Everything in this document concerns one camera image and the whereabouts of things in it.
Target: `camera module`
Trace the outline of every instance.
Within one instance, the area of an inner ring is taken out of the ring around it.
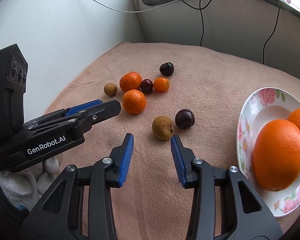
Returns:
[[[12,64],[12,68],[11,68],[11,77],[12,79],[15,78],[17,74],[17,63],[14,61],[13,64]]]
[[[22,72],[22,68],[20,67],[19,68],[19,73],[18,73],[18,82],[19,82],[19,84],[22,81],[22,77],[23,77],[23,72]]]
[[[26,73],[24,73],[24,74],[23,74],[23,84],[25,84],[25,83],[26,83],[26,80],[27,80],[27,74],[26,74]]]

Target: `white plate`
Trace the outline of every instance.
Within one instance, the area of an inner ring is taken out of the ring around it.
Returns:
[[[300,108],[300,101],[278,88],[261,88],[245,101],[237,128],[237,157],[240,171],[255,187],[275,217],[282,217],[300,205],[300,175],[287,189],[269,192],[257,183],[252,167],[252,152],[263,126],[275,119],[287,119]]]

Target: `beige blanket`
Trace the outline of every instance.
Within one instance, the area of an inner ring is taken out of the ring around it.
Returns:
[[[120,78],[130,71],[154,80],[160,76],[159,66],[168,61],[174,64],[175,73],[169,77],[171,85],[166,93],[147,95],[146,108],[139,115],[129,115],[122,109],[119,116],[93,126],[85,135],[85,143],[64,153],[61,169],[69,164],[93,165],[121,145],[126,133],[134,135],[127,181],[123,188],[112,190],[119,240],[184,240],[186,236],[193,190],[185,190],[178,183],[170,141],[154,138],[151,125],[155,117],[167,115],[174,120],[180,109],[192,110],[194,126],[186,131],[176,128],[176,134],[197,157],[227,168],[237,165],[238,117],[253,91],[278,87],[300,100],[300,80],[253,61],[196,46],[121,43],[87,67],[47,112],[95,99],[121,102],[120,88],[114,98],[104,94],[106,83],[119,86]],[[300,207],[278,219],[284,231],[299,214]],[[86,231],[86,208],[84,216]],[[218,204],[216,235],[220,234],[220,217]]]

